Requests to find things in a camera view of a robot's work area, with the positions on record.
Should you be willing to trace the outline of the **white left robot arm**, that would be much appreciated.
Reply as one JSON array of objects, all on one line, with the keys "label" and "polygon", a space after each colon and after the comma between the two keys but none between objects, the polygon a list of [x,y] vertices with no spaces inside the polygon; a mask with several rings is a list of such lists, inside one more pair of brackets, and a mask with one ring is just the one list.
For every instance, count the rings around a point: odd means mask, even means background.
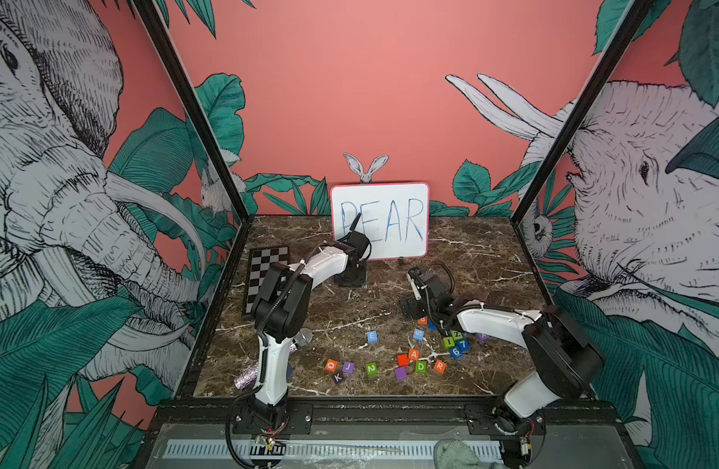
[{"label": "white left robot arm", "polygon": [[352,231],[316,246],[296,264],[269,267],[252,306],[259,340],[255,402],[260,406],[276,408],[286,399],[289,350],[307,318],[314,288],[328,279],[362,285],[369,254],[368,237]]}]

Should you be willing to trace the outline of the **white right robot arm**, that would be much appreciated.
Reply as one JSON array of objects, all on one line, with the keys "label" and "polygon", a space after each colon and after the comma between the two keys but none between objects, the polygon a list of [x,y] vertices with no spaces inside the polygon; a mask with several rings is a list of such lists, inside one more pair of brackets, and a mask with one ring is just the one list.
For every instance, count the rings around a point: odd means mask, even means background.
[{"label": "white right robot arm", "polygon": [[406,276],[413,295],[401,307],[410,318],[426,318],[445,336],[484,334],[528,351],[535,370],[499,396],[490,411],[501,432],[513,434],[546,406],[591,392],[605,358],[565,310],[555,305],[529,311],[496,307],[455,297],[453,287],[432,272],[412,268]]}]

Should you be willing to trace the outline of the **orange R block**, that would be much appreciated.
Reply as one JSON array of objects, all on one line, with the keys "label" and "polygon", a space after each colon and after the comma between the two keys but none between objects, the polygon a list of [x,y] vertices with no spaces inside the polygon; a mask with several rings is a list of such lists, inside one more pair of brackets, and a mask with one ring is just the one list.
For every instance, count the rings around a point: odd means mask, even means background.
[{"label": "orange R block", "polygon": [[434,365],[434,371],[437,371],[439,374],[444,374],[447,370],[447,364],[441,360],[437,360]]}]

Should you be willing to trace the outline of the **orange A block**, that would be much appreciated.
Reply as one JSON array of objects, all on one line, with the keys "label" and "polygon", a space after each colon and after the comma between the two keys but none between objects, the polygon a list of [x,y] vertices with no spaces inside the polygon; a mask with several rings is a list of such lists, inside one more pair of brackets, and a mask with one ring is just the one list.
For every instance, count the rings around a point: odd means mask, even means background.
[{"label": "orange A block", "polygon": [[418,362],[420,360],[421,353],[417,349],[410,349],[408,352],[408,359],[411,362]]}]

